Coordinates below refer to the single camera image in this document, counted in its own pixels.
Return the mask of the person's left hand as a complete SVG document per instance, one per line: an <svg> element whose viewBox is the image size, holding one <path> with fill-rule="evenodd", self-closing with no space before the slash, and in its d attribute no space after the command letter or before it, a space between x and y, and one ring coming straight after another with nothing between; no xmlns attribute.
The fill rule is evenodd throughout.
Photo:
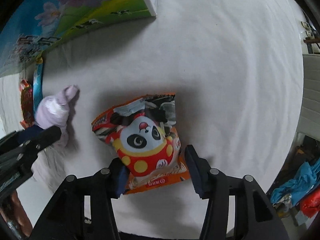
<svg viewBox="0 0 320 240"><path fill-rule="evenodd" d="M33 226L16 190L11 195L7 196L1 204L1 215L5 222L12 221L23 237L28 238L31 235Z"/></svg>

